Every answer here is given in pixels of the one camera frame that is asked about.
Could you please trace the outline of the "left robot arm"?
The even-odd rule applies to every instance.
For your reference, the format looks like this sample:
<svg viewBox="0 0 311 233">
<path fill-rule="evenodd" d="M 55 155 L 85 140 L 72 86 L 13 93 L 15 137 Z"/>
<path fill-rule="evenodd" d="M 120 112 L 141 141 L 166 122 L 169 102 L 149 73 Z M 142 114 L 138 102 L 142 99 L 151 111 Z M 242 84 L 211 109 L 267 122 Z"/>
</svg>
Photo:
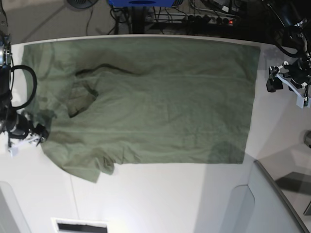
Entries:
<svg viewBox="0 0 311 233">
<path fill-rule="evenodd" d="M 270 25 L 267 28 L 269 40 L 282 53 L 295 59 L 293 63 L 283 65 L 287 72 L 282 76 L 293 85 L 289 90 L 303 89 L 307 95 L 311 86 L 311 40 L 304 29 L 308 19 L 299 11 L 293 0 L 263 0 L 262 3 L 279 21 L 280 29 L 294 43 L 296 49 L 296 53 L 291 53 L 273 38 L 273 34 L 278 30 L 277 26 Z"/>
</svg>

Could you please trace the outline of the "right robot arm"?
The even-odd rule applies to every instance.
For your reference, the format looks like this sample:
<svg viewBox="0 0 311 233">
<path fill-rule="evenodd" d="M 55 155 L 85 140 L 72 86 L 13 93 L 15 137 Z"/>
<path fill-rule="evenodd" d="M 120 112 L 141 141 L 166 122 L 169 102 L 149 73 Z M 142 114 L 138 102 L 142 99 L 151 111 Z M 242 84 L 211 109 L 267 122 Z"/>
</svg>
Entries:
<svg viewBox="0 0 311 233">
<path fill-rule="evenodd" d="M 33 125 L 23 114 L 17 111 L 30 105 L 37 90 L 37 77 L 32 68 L 26 65 L 13 65 L 11 38 L 8 33 L 8 22 L 3 4 L 0 5 L 0 132 L 8 133 L 8 139 L 29 139 L 40 144 L 48 139 L 49 133 L 41 124 Z M 20 106 L 12 105 L 14 71 L 29 72 L 33 89 L 27 101 Z"/>
</svg>

